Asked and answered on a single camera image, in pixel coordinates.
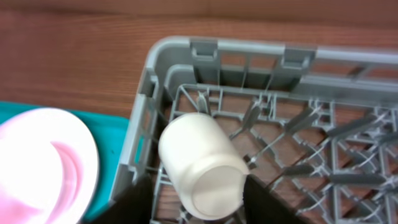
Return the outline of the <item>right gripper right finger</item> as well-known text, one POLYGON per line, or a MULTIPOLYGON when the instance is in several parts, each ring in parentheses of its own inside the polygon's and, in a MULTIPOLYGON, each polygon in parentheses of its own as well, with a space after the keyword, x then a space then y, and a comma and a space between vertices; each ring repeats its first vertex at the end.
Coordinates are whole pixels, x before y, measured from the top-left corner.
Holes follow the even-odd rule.
POLYGON ((243 206, 247 224, 307 224, 255 175, 246 176, 243 206))

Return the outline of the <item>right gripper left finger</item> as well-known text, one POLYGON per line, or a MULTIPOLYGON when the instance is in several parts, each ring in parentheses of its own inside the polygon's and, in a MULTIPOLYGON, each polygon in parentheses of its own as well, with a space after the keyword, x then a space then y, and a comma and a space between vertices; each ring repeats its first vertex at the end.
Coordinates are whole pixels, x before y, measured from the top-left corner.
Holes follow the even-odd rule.
POLYGON ((112 206, 84 224, 149 224, 152 217, 153 183, 144 175, 117 196, 112 206))

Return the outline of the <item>white cup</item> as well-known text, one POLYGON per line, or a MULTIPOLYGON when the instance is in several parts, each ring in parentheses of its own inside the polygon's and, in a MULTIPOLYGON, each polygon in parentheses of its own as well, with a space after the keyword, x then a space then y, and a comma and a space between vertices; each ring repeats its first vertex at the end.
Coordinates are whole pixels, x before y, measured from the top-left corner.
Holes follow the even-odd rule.
POLYGON ((188 113, 175 118, 161 134, 159 157, 192 216, 219 220, 242 205, 249 169, 211 116, 188 113))

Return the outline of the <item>large pink plate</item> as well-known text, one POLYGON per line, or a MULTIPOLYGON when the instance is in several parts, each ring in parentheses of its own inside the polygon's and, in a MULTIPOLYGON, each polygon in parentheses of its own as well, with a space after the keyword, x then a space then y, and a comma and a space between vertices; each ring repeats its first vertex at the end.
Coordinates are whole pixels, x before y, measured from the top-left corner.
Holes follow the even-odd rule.
POLYGON ((1 223, 78 223, 98 175, 95 140, 74 114, 39 108, 1 125, 1 223))

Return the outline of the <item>grey dishwasher rack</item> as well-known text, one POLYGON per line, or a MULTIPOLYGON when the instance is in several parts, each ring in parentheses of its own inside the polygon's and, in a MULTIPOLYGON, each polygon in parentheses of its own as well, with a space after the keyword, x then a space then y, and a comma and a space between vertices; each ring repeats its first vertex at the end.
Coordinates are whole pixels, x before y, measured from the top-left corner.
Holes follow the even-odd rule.
POLYGON ((144 175, 150 223, 246 223, 192 216, 159 157, 175 118, 211 116, 249 174, 308 223, 397 222, 397 54, 169 37, 149 53, 110 200, 144 175))

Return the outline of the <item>teal plastic tray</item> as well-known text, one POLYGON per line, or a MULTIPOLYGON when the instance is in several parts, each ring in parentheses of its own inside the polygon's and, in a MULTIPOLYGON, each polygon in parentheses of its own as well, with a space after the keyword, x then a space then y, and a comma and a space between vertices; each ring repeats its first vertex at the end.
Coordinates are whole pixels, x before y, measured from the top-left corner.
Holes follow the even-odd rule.
POLYGON ((1 102, 1 136, 43 138, 60 154, 67 182, 51 223, 96 218, 109 205, 129 121, 85 111, 1 102))

